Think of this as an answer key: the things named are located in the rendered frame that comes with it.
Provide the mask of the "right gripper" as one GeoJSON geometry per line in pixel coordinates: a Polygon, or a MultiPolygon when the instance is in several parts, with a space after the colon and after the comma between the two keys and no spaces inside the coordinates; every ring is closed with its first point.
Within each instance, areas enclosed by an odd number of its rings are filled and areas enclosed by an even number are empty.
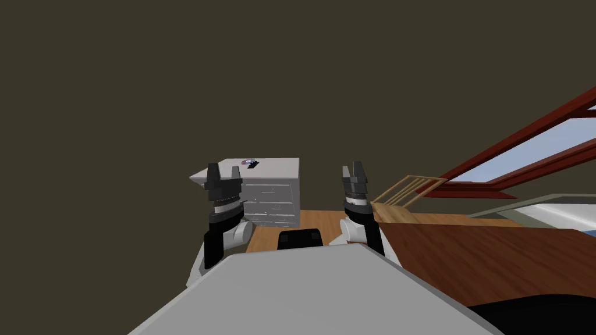
{"type": "Polygon", "coordinates": [[[353,161],[353,177],[348,166],[342,167],[345,196],[352,199],[367,199],[367,178],[361,161],[353,161]]]}

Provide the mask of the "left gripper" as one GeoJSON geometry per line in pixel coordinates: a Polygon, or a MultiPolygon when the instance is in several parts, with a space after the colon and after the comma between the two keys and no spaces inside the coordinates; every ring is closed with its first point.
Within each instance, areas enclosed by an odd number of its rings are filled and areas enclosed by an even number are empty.
{"type": "Polygon", "coordinates": [[[220,201],[238,197],[242,192],[242,176],[239,166],[233,166],[231,179],[221,179],[218,162],[209,163],[205,177],[204,189],[209,201],[220,201]]]}

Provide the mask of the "grey chest of drawers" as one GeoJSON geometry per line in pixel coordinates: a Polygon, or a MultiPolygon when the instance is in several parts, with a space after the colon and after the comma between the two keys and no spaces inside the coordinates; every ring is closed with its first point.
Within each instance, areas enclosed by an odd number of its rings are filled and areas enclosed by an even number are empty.
{"type": "MultiPolygon", "coordinates": [[[[218,164],[223,178],[230,176],[232,166],[239,166],[245,217],[257,226],[299,228],[299,158],[228,158],[218,164]]],[[[202,186],[206,172],[207,168],[191,175],[191,181],[202,186]]]]}

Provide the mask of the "light wooden slatted chair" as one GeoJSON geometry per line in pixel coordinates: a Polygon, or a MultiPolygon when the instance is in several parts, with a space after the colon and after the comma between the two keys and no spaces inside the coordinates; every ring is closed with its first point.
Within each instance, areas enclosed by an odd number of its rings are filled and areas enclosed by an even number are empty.
{"type": "Polygon", "coordinates": [[[371,201],[375,217],[384,223],[419,224],[408,210],[422,197],[443,185],[447,179],[407,175],[371,201]]]}

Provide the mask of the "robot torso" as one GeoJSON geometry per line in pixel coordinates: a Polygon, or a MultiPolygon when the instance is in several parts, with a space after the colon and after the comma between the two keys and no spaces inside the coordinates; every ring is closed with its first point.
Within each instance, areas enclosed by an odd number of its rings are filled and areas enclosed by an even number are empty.
{"type": "Polygon", "coordinates": [[[363,244],[228,256],[129,335],[503,335],[363,244]]]}

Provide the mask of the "red framed window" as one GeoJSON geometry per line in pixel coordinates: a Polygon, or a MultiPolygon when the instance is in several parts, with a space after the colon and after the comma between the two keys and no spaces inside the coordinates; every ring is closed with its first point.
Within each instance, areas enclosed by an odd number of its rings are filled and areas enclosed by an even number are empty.
{"type": "Polygon", "coordinates": [[[417,191],[417,195],[430,198],[510,199],[512,196],[504,193],[508,188],[596,159],[596,140],[589,140],[488,182],[453,181],[455,177],[539,136],[564,121],[569,119],[585,121],[596,118],[596,111],[589,110],[594,105],[596,105],[596,86],[443,174],[445,183],[439,186],[434,184],[425,186],[417,191]]]}

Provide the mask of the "white bed with grey frame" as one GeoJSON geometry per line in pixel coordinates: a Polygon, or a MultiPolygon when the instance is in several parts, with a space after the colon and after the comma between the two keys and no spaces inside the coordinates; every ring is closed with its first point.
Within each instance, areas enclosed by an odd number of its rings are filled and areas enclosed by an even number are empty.
{"type": "Polygon", "coordinates": [[[469,218],[509,219],[524,227],[596,231],[596,194],[550,194],[487,211],[469,218]]]}

